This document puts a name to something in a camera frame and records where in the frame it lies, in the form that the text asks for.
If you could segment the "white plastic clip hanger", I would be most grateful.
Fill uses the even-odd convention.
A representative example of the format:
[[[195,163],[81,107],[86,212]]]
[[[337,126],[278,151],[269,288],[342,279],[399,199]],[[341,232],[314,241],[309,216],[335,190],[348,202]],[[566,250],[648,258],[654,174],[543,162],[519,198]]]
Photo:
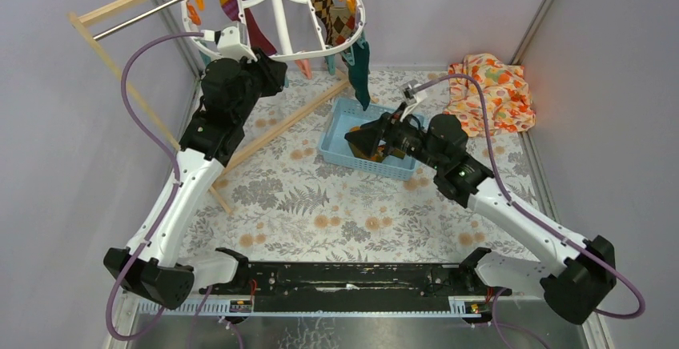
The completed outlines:
[[[323,28],[322,23],[315,15],[315,9],[312,5],[311,0],[237,0],[239,15],[242,19],[241,23],[245,24],[244,11],[246,9],[252,10],[252,8],[264,3],[270,2],[273,19],[275,22],[275,28],[277,36],[279,39],[280,46],[275,47],[277,53],[269,56],[276,61],[298,61],[308,58],[330,58],[334,54],[341,54],[347,56],[349,52],[352,52],[352,45],[355,42],[366,42],[364,36],[365,18],[366,10],[362,0],[345,0],[347,3],[347,8],[355,15],[356,23],[353,35],[343,44],[338,46],[327,45],[325,43],[326,33]],[[292,2],[303,6],[311,19],[311,26],[315,33],[315,36],[319,42],[319,49],[317,50],[301,50],[295,51],[292,48],[290,30],[288,28],[288,19],[286,16],[286,11],[283,4],[285,2]],[[208,54],[209,50],[216,50],[216,45],[206,44],[203,42],[203,34],[195,37],[191,40],[192,44],[196,47],[199,53],[211,59]]]

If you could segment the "dark teal sock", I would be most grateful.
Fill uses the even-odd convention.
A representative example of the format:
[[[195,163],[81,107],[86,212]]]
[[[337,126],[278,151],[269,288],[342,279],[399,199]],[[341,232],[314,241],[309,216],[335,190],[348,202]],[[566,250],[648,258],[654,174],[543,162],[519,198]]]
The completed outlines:
[[[355,91],[356,100],[366,111],[370,105],[371,97],[368,89],[370,48],[367,42],[355,42],[352,52],[343,56],[344,64],[348,68],[350,84]]]

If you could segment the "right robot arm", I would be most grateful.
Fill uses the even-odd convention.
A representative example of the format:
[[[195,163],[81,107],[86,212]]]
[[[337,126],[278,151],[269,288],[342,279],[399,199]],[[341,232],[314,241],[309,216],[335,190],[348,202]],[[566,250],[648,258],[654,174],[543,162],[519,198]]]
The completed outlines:
[[[506,287],[541,297],[562,319],[581,325],[616,286],[611,242],[600,235],[587,239],[504,193],[496,175],[467,152],[468,135],[455,116],[438,114],[424,129],[413,115],[384,113],[344,137],[367,156],[400,151],[435,169],[433,182],[444,197],[492,221],[534,254],[526,260],[475,251],[459,273],[467,293]]]

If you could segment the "olive orange sock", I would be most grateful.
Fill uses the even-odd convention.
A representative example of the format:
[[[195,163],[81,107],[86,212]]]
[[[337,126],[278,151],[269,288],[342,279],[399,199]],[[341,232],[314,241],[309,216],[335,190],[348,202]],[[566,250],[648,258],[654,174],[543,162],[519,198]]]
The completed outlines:
[[[380,131],[376,128],[362,128],[355,126],[344,135],[352,155],[356,158],[383,162],[396,150],[380,138]]]

